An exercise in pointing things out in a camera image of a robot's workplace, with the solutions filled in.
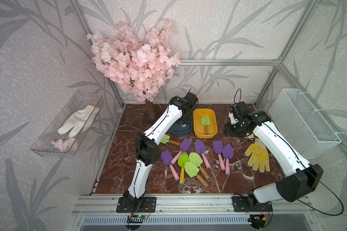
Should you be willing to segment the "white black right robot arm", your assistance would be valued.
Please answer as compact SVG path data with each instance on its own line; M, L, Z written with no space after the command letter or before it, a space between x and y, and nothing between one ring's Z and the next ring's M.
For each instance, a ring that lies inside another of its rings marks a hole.
M323 169L311 165L302 157L282 134L271 118L262 110L250 112L245 102L231 106L230 122L225 125L226 136L245 137L254 134L271 151L278 161L285 178L248 192L247 206L257 210L270 201L294 202L316 190L323 175Z

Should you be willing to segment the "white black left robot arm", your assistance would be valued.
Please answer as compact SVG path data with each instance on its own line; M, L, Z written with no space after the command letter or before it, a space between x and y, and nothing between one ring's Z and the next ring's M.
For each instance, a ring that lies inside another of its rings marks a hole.
M185 97L173 97L160 118L144 133L136 135L136 170L130 187L119 199L117 212L136 212L143 207L147 179L161 157L159 144L162 138L177 120L190 113L197 102L198 97L191 92Z

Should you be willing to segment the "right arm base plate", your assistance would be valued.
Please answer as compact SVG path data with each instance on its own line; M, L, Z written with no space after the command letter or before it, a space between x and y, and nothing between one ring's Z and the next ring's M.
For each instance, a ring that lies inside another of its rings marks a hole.
M235 212L273 212L271 202L259 203L253 197L241 194L234 194L231 200Z

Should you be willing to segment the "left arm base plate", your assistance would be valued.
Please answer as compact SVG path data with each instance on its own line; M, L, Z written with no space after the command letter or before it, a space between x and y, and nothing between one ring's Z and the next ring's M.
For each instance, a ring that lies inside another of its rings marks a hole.
M157 205L156 197L126 198L120 197L118 200L117 213L133 212L155 212Z

